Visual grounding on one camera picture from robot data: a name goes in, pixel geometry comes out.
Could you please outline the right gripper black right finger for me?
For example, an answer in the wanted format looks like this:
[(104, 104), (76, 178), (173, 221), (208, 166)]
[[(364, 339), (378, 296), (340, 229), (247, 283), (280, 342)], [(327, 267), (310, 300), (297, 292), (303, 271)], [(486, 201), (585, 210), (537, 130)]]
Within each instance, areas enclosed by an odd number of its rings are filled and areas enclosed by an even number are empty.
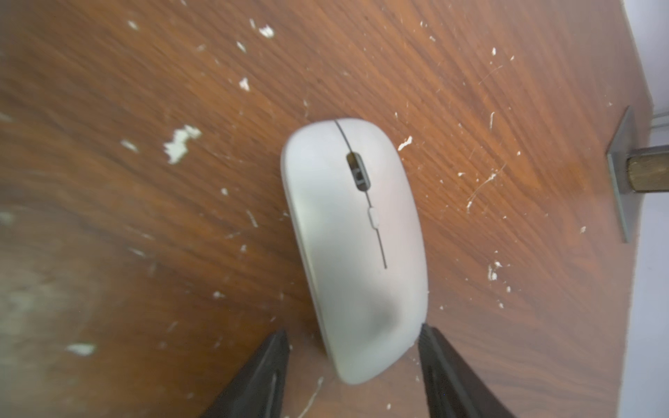
[(430, 417), (514, 417), (436, 327), (422, 325), (418, 351)]

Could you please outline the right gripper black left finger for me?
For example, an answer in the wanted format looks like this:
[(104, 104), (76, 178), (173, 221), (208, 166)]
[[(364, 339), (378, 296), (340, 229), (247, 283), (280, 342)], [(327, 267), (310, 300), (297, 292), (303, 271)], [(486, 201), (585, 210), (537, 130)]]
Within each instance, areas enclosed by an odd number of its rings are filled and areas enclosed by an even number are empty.
[(212, 418), (280, 417), (289, 354), (287, 332), (282, 329), (270, 334), (201, 415)]

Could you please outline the white wireless mouse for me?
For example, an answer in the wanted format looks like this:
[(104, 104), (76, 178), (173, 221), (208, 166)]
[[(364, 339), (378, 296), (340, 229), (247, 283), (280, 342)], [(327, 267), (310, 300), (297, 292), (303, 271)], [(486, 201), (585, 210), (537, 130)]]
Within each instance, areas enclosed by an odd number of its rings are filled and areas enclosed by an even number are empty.
[(397, 149), (358, 118), (316, 122), (282, 150), (282, 183), (322, 339), (357, 385), (397, 362), (426, 321), (422, 228)]

